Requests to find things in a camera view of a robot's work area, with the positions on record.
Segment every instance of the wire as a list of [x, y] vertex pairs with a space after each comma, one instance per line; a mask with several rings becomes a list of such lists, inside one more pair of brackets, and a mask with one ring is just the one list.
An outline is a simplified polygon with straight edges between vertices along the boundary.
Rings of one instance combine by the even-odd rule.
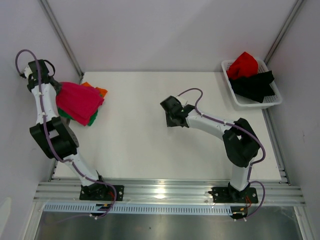
[[246, 216], [246, 218], [249, 218], [249, 217], [252, 217], [253, 215], [255, 215], [257, 213], [257, 211], [262, 207], [262, 205], [264, 204], [265, 202], [265, 198], [266, 198], [266, 188], [265, 186], [263, 185], [262, 182], [260, 181], [251, 181], [250, 184], [260, 184], [261, 187], [262, 187], [262, 191], [263, 191], [263, 194], [262, 194], [262, 199], [260, 201], [260, 204], [259, 206], [252, 212], [250, 213], [250, 215]]
[[[48, 127], [47, 127], [47, 116], [46, 116], [46, 112], [45, 112], [44, 100], [43, 100], [43, 95], [42, 95], [41, 68], [40, 68], [40, 64], [39, 64], [39, 61], [38, 61], [36, 55], [35, 55], [32, 51], [30, 51], [29, 49], [22, 49], [22, 50], [20, 50], [20, 51], [17, 53], [17, 55], [15, 56], [15, 68], [16, 68], [17, 72], [18, 72], [18, 73], [20, 74], [20, 76], [21, 76], [22, 73], [20, 72], [19, 67], [18, 67], [18, 59], [19, 59], [20, 54], [23, 53], [23, 52], [28, 52], [28, 53], [30, 53], [30, 54], [32, 55], [32, 57], [34, 58], [34, 61], [35, 61], [35, 65], [36, 65], [36, 69], [37, 69], [37, 73], [38, 73], [39, 100], [40, 100], [40, 108], [41, 108], [41, 111], [42, 111], [44, 135], [45, 135], [45, 138], [46, 138], [46, 140], [47, 140], [47, 142], [48, 142], [48, 145], [49, 145], [49, 147], [50, 147], [50, 150], [52, 151], [53, 156], [55, 157], [55, 159], [57, 159], [57, 160], [58, 160], [59, 162], [61, 162], [61, 163], [66, 163], [66, 162], [72, 163], [72, 166], [74, 167], [74, 169], [76, 170], [76, 172], [77, 172], [81, 177], [87, 179], [87, 180], [90, 181], [90, 182], [93, 182], [93, 183], [96, 183], [96, 184], [103, 184], [103, 185], [105, 185], [106, 187], [111, 187], [112, 190], [113, 190], [113, 192], [114, 192], [114, 198], [113, 198], [113, 201], [112, 201], [112, 203], [111, 203], [111, 206], [108, 208], [108, 210], [107, 210], [105, 213], [103, 213], [102, 215], [95, 217], [95, 219], [101, 219], [101, 218], [103, 218], [104, 216], [106, 216], [107, 213], [108, 213], [108, 212], [112, 209], [112, 207], [114, 206], [114, 204], [115, 204], [115, 202], [116, 202], [116, 200], [117, 200], [117, 191], [116, 191], [115, 187], [114, 187], [113, 185], [111, 185], [110, 183], [100, 182], [100, 181], [91, 179], [91, 178], [87, 177], [86, 175], [84, 175], [84, 174], [77, 168], [77, 166], [75, 165], [75, 163], [74, 163], [72, 160], [70, 160], [70, 159], [65, 159], [65, 160], [63, 160], [63, 159], [61, 159], [61, 158], [59, 157], [59, 155], [57, 154], [57, 152], [56, 152], [56, 150], [55, 150], [55, 148], [54, 148], [54, 146], [53, 146], [53, 144], [52, 144], [52, 142], [51, 142], [51, 139], [50, 139], [50, 137], [49, 137], [49, 131], [48, 131]], [[76, 218], [76, 217], [82, 217], [83, 215], [84, 215], [84, 214], [82, 214], [82, 215], [76, 215], [76, 216], [73, 216], [73, 217], [69, 217], [68, 219]]]
[[[204, 118], [206, 118], [206, 119], [212, 120], [212, 121], [217, 122], [217, 123], [220, 123], [220, 124], [225, 124], [225, 125], [230, 126], [230, 127], [234, 127], [234, 128], [236, 128], [236, 129], [244, 132], [245, 134], [247, 134], [248, 136], [250, 136], [253, 140], [255, 140], [256, 143], [260, 146], [260, 148], [261, 148], [261, 150], [262, 150], [262, 158], [259, 159], [259, 160], [257, 160], [257, 161], [254, 161], [254, 162], [252, 162], [252, 163], [250, 164], [249, 171], [248, 171], [248, 176], [247, 176], [247, 181], [249, 182], [250, 176], [251, 176], [251, 171], [252, 171], [252, 166], [253, 166], [254, 164], [261, 163], [261, 162], [266, 158], [266, 150], [265, 150], [264, 146], [262, 145], [262, 143], [259, 141], [259, 139], [258, 139], [256, 136], [254, 136], [251, 132], [245, 130], [244, 128], [242, 128], [242, 127], [240, 127], [240, 126], [237, 126], [237, 125], [235, 125], [235, 124], [229, 123], [229, 122], [223, 122], [223, 121], [221, 121], [221, 120], [219, 120], [219, 119], [216, 119], [216, 118], [214, 118], [214, 117], [205, 115], [205, 114], [203, 114], [202, 112], [200, 112], [199, 109], [198, 109], [198, 103], [199, 103], [199, 101], [201, 100], [201, 98], [202, 98], [203, 95], [204, 95], [204, 92], [203, 92], [200, 88], [197, 88], [197, 87], [189, 88], [189, 89], [181, 92], [181, 93], [178, 95], [178, 97], [181, 96], [182, 94], [185, 94], [185, 93], [187, 93], [187, 92], [189, 92], [189, 91], [192, 91], [192, 90], [197, 90], [197, 91], [199, 91], [199, 92], [201, 93], [200, 97], [195, 101], [195, 104], [194, 104], [194, 109], [195, 109], [195, 111], [196, 111], [199, 115], [201, 115], [202, 117], [204, 117]], [[262, 190], [263, 190], [263, 195], [262, 195], [262, 199], [261, 199], [261, 202], [260, 202], [259, 206], [256, 208], [256, 210], [254, 210], [254, 212], [252, 212], [252, 213], [251, 213], [250, 215], [248, 215], [246, 218], [251, 217], [251, 216], [253, 216], [254, 214], [256, 214], [256, 212], [257, 212], [257, 211], [261, 208], [261, 206], [263, 205], [263, 203], [264, 203], [264, 201], [265, 201], [265, 197], [266, 197], [266, 188], [265, 188], [265, 186], [262, 184], [262, 182], [260, 182], [260, 181], [251, 181], [251, 182], [249, 182], [249, 183], [250, 183], [250, 184], [255, 184], [255, 183], [260, 184], [261, 187], [262, 187]]]
[[252, 205], [252, 202], [251, 202], [251, 200], [250, 200], [250, 198], [248, 197], [248, 196], [245, 196], [245, 202], [249, 202], [249, 206], [247, 206], [247, 208], [250, 208], [251, 207], [251, 205]]
[[252, 166], [253, 166], [254, 164], [261, 163], [261, 162], [266, 158], [266, 150], [265, 150], [264, 146], [262, 145], [262, 143], [259, 141], [259, 139], [258, 139], [256, 136], [254, 136], [251, 132], [245, 130], [244, 128], [242, 128], [242, 127], [240, 127], [240, 126], [237, 126], [237, 125], [235, 125], [235, 124], [233, 124], [233, 123], [221, 121], [221, 120], [219, 120], [219, 119], [216, 119], [216, 118], [214, 118], [214, 117], [205, 115], [205, 114], [203, 114], [202, 112], [200, 112], [199, 109], [198, 109], [198, 103], [199, 103], [199, 101], [201, 100], [201, 98], [202, 98], [203, 95], [204, 95], [204, 92], [203, 92], [200, 88], [193, 87], [193, 88], [187, 89], [187, 90], [181, 92], [181, 93], [178, 95], [178, 97], [181, 96], [182, 94], [185, 94], [185, 93], [187, 93], [187, 92], [189, 92], [189, 91], [192, 91], [192, 90], [197, 90], [197, 91], [199, 91], [199, 92], [201, 93], [200, 97], [195, 101], [195, 104], [194, 104], [194, 109], [195, 109], [195, 111], [196, 111], [199, 115], [201, 115], [202, 117], [204, 117], [204, 118], [206, 118], [206, 119], [209, 119], [209, 120], [212, 120], [212, 121], [214, 121], [214, 122], [217, 122], [217, 123], [219, 123], [219, 124], [225, 124], [225, 125], [227, 125], [227, 126], [234, 127], [234, 128], [236, 128], [236, 129], [244, 132], [245, 134], [249, 135], [253, 140], [255, 140], [256, 143], [260, 146], [260, 148], [261, 148], [261, 150], [262, 150], [262, 158], [259, 159], [259, 160], [257, 160], [257, 161], [254, 161], [254, 162], [252, 162], [252, 163], [250, 164], [250, 166], [249, 166], [249, 171], [248, 171], [248, 176], [247, 176], [247, 178], [246, 178], [247, 181], [249, 181], [249, 180], [250, 180], [250, 176], [251, 176]]

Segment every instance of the white table surface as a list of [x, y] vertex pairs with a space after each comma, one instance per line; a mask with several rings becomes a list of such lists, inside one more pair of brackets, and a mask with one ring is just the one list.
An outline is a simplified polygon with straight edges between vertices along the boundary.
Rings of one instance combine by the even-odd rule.
[[[108, 90], [92, 126], [71, 121], [78, 148], [105, 178], [229, 180], [232, 163], [224, 143], [198, 129], [167, 127], [160, 102], [189, 88], [204, 92], [199, 108], [230, 120], [247, 119], [266, 149], [251, 179], [281, 179], [260, 109], [236, 111], [220, 72], [86, 72], [83, 82]], [[194, 105], [198, 91], [183, 97]], [[256, 159], [260, 159], [259, 150]], [[75, 177], [58, 163], [55, 177]]]

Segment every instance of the black mounting bracket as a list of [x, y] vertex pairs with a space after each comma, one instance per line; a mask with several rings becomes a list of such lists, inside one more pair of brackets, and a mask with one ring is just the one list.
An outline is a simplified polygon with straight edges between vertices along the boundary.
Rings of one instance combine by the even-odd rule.
[[[99, 182], [104, 182], [102, 176], [99, 175]], [[125, 193], [125, 186], [113, 185], [116, 190], [116, 201], [122, 202]], [[93, 183], [90, 186], [81, 185], [80, 200], [87, 201], [112, 201], [114, 191], [111, 187], [104, 184]]]
[[212, 195], [213, 202], [217, 204], [246, 204], [246, 196], [250, 199], [252, 204], [257, 204], [259, 202], [257, 190], [254, 187], [246, 188], [243, 195], [239, 198], [234, 199], [230, 194], [230, 189], [226, 186], [215, 186], [212, 191], [208, 192]]

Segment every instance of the white basket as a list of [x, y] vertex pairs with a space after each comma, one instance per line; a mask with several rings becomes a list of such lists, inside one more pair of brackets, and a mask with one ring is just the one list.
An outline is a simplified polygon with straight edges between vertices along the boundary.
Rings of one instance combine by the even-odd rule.
[[[257, 59], [257, 58], [255, 58], [255, 60], [258, 63], [258, 73], [259, 74], [269, 71], [266, 64], [264, 63], [264, 61]], [[280, 95], [280, 92], [277, 88], [275, 81], [273, 81], [270, 84], [270, 87], [273, 89], [275, 95], [274, 96], [265, 96], [262, 103], [259, 103], [257, 101], [253, 101], [253, 100], [248, 99], [246, 97], [235, 94], [234, 90], [232, 89], [231, 83], [229, 81], [228, 75], [227, 75], [227, 70], [234, 63], [234, 61], [235, 61], [235, 59], [225, 60], [221, 63], [221, 66], [223, 69], [225, 81], [229, 86], [229, 89], [231, 91], [231, 94], [232, 94], [232, 97], [234, 100], [232, 102], [234, 103], [233, 105], [234, 105], [235, 109], [237, 109], [237, 110], [246, 110], [246, 109], [253, 109], [253, 108], [267, 109], [273, 105], [278, 105], [278, 104], [282, 103], [282, 97]]]

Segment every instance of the black joint housing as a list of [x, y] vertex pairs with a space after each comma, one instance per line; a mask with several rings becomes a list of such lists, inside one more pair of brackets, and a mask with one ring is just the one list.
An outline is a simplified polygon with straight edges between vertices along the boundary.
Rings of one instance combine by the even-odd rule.
[[[69, 128], [68, 125], [61, 119], [61, 117], [53, 117], [51, 121], [46, 123], [48, 132], [56, 130], [58, 135], [50, 138], [54, 150], [58, 156], [63, 159], [69, 155], [77, 154], [77, 147], [79, 147], [79, 142], [74, 134], [74, 132]], [[30, 133], [36, 143], [40, 146], [45, 155], [52, 159], [53, 155], [44, 130], [44, 125], [38, 123], [37, 125], [30, 127]]]
[[[56, 94], [58, 94], [61, 91], [62, 84], [57, 82], [53, 78], [53, 76], [49, 75], [49, 70], [48, 70], [48, 68], [46, 66], [46, 61], [47, 60], [43, 60], [43, 59], [39, 59], [38, 60], [39, 65], [40, 65], [40, 72], [41, 72], [41, 83], [42, 84], [51, 84], [54, 87], [54, 89], [56, 91]], [[35, 88], [36, 86], [39, 85], [38, 69], [37, 69], [36, 61], [31, 61], [31, 62], [28, 63], [28, 65], [29, 65], [29, 67], [30, 67], [30, 69], [32, 71], [32, 74], [29, 75], [27, 88], [31, 92], [31, 90], [33, 88]]]
[[188, 104], [183, 107], [181, 102], [174, 96], [167, 97], [160, 105], [165, 111], [167, 127], [180, 126], [189, 128], [186, 118], [188, 114], [195, 109], [195, 106]]
[[[234, 124], [257, 137], [247, 120], [239, 118]], [[226, 155], [234, 165], [240, 168], [248, 167], [252, 158], [258, 154], [259, 144], [248, 134], [235, 127], [226, 130], [222, 138]]]

